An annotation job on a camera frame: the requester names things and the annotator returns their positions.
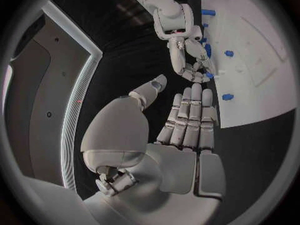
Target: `black floor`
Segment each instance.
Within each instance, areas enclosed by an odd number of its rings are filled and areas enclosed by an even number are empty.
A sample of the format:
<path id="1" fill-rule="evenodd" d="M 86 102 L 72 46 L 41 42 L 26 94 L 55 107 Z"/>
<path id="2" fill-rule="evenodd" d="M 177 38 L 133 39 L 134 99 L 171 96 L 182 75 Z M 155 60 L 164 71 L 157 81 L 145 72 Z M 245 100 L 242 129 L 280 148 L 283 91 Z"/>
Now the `black floor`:
<path id="1" fill-rule="evenodd" d="M 54 1 L 103 51 L 82 104 L 75 136 L 75 181 L 79 195 L 86 199 L 98 191 L 96 176 L 86 168 L 80 153 L 82 137 L 94 116 L 113 99 L 164 74 L 168 79 L 165 91 L 145 111 L 149 142 L 153 142 L 166 121 L 174 95 L 192 84 L 174 73 L 166 42 L 157 38 L 151 17 L 133 0 Z M 117 4 L 135 16 L 117 9 Z M 213 83 L 208 86 L 214 89 Z M 255 124 L 216 128 L 215 151 L 225 167 L 227 194 L 214 225 L 232 221 L 264 192 L 285 156 L 293 120 L 291 111 Z"/>

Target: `humanoid robot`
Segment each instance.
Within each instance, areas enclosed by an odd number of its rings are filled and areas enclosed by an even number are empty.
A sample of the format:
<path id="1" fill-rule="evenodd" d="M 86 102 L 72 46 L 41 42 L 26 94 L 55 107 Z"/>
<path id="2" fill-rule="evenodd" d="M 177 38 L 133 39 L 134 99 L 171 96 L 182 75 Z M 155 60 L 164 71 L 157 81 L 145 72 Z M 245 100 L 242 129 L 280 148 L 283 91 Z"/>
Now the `humanoid robot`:
<path id="1" fill-rule="evenodd" d="M 151 210 L 153 224 L 161 224 L 159 217 L 170 207 L 193 206 L 209 211 L 210 206 L 211 212 L 206 214 L 212 216 L 225 195 L 226 183 L 221 159 L 214 153 L 218 116 L 212 106 L 213 93 L 210 89 L 202 91 L 200 83 L 213 78 L 215 66 L 199 42 L 202 32 L 194 25 L 188 4 L 137 1 L 153 15 L 158 37 L 168 40 L 174 71 L 194 84 L 182 95 L 175 95 L 154 143 L 148 144 L 149 126 L 142 112 L 165 89 L 164 75 L 110 102 L 85 132 L 81 143 L 84 162 L 99 174 L 96 184 L 112 207 L 122 201 L 132 210 Z M 194 65 L 186 63 L 185 51 L 196 58 Z"/>

